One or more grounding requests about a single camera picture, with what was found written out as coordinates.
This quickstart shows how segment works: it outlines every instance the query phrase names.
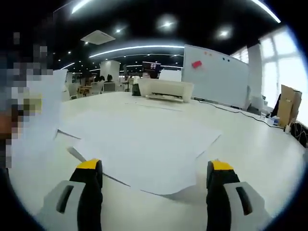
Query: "ceiling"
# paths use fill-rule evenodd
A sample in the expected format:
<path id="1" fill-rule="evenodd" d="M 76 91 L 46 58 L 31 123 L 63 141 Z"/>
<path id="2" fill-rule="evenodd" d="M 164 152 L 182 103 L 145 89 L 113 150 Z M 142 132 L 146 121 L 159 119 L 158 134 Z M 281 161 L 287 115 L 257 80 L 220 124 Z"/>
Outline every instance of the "ceiling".
<path id="1" fill-rule="evenodd" d="M 158 61 L 162 65 L 182 66 L 182 48 L 138 48 L 89 56 L 126 47 L 185 44 L 232 54 L 284 25 L 283 21 L 277 23 L 251 0 L 90 0 L 72 14 L 80 2 L 82 0 L 55 1 L 52 6 L 44 3 L 45 11 L 37 15 L 46 17 L 45 13 L 56 10 L 52 34 L 47 38 L 52 40 L 48 47 L 53 53 L 53 69 L 75 63 L 67 69 L 89 74 L 106 59 L 117 60 L 121 65 Z M 163 26 L 166 22 L 172 23 L 171 26 Z M 86 45 L 81 41 L 95 30 L 115 40 L 101 45 Z M 220 36 L 222 31 L 227 31 L 228 35 Z"/>

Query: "cable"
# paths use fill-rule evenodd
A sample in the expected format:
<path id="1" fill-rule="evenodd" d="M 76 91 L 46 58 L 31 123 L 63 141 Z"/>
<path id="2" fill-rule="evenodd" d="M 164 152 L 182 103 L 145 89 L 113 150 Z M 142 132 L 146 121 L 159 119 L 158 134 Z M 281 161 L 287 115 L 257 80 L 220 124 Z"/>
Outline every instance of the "cable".
<path id="1" fill-rule="evenodd" d="M 224 110 L 224 111 L 227 111 L 227 112 L 243 114 L 243 115 L 246 116 L 246 117 L 253 118 L 254 120 L 256 120 L 256 121 L 258 121 L 258 122 L 262 122 L 262 123 L 266 124 L 266 125 L 269 126 L 270 128 L 278 128 L 278 129 L 282 129 L 282 130 L 283 130 L 283 128 L 281 128 L 281 127 L 271 126 L 271 125 L 269 125 L 268 123 L 266 123 L 265 121 L 263 121 L 263 120 L 258 120 L 258 119 L 256 119 L 256 118 L 254 118 L 253 116 L 245 115 L 243 112 L 233 112 L 233 111 L 230 111 L 230 110 L 221 108 L 221 107 L 217 107 L 217 106 L 215 106 L 215 105 L 213 105 L 213 104 L 211 104 L 211 103 L 208 103 L 208 102 L 204 102 L 204 101 L 200 101 L 200 100 L 198 100 L 198 101 L 199 101 L 199 103 L 206 103 L 206 104 L 209 104 L 209 105 L 211 105 L 211 106 L 213 106 L 213 107 L 216 107 L 216 108 L 218 108 L 218 109 L 221 109 L 221 110 Z"/>

